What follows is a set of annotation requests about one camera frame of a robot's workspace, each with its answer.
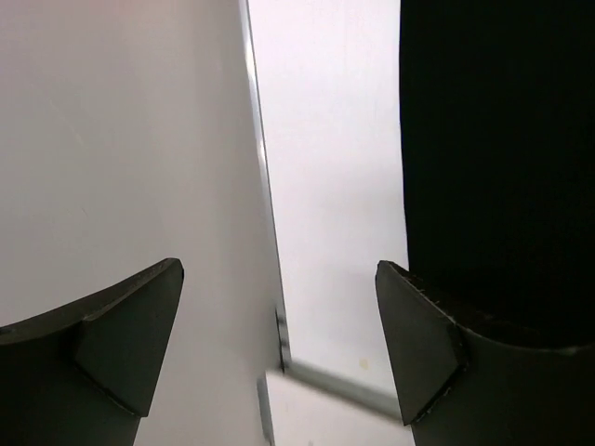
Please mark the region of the black t shirt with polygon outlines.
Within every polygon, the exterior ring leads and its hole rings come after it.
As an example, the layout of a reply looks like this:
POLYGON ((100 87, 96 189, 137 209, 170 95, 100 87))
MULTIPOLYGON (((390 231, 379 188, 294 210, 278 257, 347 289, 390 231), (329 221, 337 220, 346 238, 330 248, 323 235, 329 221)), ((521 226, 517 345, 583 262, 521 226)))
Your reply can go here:
POLYGON ((594 5, 405 1, 409 268, 533 342, 594 340, 594 5))

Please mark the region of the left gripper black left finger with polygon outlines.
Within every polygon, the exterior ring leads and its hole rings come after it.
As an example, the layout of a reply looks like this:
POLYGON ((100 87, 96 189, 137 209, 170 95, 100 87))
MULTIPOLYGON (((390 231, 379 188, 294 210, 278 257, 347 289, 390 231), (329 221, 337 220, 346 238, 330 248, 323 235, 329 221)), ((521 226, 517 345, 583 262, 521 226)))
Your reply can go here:
POLYGON ((148 416, 184 269, 166 258, 1 329, 4 445, 131 445, 148 416))

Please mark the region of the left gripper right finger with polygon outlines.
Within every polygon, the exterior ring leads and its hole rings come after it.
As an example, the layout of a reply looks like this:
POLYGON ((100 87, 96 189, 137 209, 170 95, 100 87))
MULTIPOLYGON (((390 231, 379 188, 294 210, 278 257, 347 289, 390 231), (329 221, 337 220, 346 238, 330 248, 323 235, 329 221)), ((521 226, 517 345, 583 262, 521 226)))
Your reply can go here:
POLYGON ((402 422, 418 445, 590 445, 594 315, 484 312, 383 260, 377 303, 402 422))

